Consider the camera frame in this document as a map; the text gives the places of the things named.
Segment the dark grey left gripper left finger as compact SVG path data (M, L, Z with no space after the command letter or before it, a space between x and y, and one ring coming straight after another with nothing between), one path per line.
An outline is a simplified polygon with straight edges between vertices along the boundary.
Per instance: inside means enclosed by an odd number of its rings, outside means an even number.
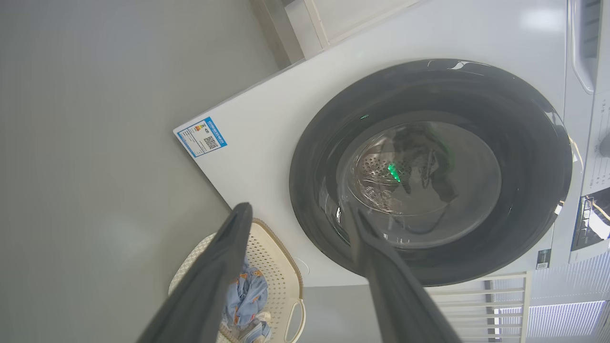
M139 343L214 343L229 285L242 271L253 209L235 206L205 251L162 304Z

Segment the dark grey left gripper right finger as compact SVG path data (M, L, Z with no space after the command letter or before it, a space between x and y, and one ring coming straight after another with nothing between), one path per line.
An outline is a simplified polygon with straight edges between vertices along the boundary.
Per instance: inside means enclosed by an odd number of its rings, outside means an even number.
M352 259L367 278L384 343L459 343L405 261L359 209L343 206Z

